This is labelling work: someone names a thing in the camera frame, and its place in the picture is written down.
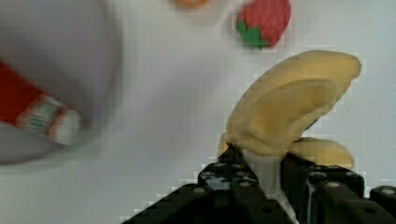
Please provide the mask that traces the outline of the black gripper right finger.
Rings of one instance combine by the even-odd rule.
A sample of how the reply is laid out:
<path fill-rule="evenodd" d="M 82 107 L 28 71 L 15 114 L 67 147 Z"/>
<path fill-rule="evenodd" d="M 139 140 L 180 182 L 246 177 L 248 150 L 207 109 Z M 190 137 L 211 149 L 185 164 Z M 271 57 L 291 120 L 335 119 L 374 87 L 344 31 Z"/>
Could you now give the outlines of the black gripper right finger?
<path fill-rule="evenodd" d="M 300 224 L 395 224 L 395 195 L 386 187 L 364 197 L 364 178 L 339 165 L 287 155 L 281 188 Z"/>

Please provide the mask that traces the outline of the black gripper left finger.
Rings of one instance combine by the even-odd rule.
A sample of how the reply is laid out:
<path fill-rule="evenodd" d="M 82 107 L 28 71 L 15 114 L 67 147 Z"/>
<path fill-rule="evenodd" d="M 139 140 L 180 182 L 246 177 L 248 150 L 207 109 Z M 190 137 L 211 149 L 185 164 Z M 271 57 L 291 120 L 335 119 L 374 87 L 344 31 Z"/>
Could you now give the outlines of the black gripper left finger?
<path fill-rule="evenodd" d="M 240 150 L 228 147 L 186 184 L 121 224 L 294 224 L 266 197 Z"/>

